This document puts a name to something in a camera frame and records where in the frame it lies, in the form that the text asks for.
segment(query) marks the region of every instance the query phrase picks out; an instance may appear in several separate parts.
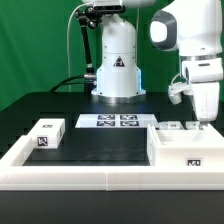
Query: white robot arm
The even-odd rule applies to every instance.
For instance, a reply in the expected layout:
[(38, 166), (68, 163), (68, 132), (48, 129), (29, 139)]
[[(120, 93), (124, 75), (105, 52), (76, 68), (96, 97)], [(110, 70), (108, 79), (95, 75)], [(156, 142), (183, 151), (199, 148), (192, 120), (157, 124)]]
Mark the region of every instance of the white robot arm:
[(218, 113), (219, 81), (223, 79), (221, 0), (175, 0), (152, 19), (150, 35), (161, 50), (179, 49), (180, 76), (186, 83), (169, 87), (171, 101), (190, 95), (200, 122), (215, 120)]
[(91, 92), (93, 99), (106, 103), (132, 103), (144, 99), (146, 92), (141, 88), (141, 71), (135, 58), (136, 31), (118, 13), (127, 7), (150, 6), (155, 1), (83, 0), (92, 3), (87, 14), (102, 15), (102, 65), (97, 70), (97, 87)]

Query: white border frame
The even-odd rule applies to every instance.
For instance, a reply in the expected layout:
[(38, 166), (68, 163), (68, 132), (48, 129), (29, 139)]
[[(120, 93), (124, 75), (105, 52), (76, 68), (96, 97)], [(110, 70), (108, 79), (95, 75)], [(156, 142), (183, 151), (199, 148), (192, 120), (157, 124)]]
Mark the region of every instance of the white border frame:
[(0, 160), (0, 190), (224, 190), (224, 167), (22, 166), (32, 151), (22, 136)]

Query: white container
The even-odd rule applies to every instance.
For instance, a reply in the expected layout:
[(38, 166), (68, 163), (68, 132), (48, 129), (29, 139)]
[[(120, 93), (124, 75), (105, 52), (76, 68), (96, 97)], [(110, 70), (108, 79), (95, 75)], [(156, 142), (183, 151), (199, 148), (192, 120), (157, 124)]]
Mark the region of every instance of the white container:
[(148, 126), (151, 166), (224, 166), (224, 138), (211, 125), (203, 130), (156, 130)]

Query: black label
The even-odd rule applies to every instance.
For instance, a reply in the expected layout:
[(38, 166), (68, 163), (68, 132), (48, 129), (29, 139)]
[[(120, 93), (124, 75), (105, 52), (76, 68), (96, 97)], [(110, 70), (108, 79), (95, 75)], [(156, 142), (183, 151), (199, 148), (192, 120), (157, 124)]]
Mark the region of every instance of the black label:
[(45, 124), (45, 125), (43, 125), (43, 128), (52, 128), (52, 127), (53, 127), (52, 124)]
[(48, 146), (48, 138), (47, 137), (37, 137), (37, 145), (38, 146)]
[(115, 126), (115, 121), (97, 121), (99, 127), (112, 127)]
[(121, 126), (134, 127), (139, 126), (138, 121), (121, 121)]
[(187, 159), (187, 166), (201, 166), (202, 159)]
[(115, 120), (115, 115), (98, 115), (98, 120)]
[(137, 115), (121, 115), (120, 116), (121, 120), (138, 120)]
[(125, 67), (124, 62), (120, 56), (117, 59), (117, 61), (115, 62), (114, 67)]

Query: small white box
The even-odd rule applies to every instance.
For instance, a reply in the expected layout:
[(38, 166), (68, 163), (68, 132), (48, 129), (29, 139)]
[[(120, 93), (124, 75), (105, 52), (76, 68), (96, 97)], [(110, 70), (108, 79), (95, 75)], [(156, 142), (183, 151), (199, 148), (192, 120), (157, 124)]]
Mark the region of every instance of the small white box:
[(203, 130), (156, 130), (148, 126), (151, 166), (224, 166), (224, 138), (211, 125)]
[(33, 148), (55, 149), (58, 148), (64, 133), (64, 119), (40, 119), (28, 136), (32, 136)]

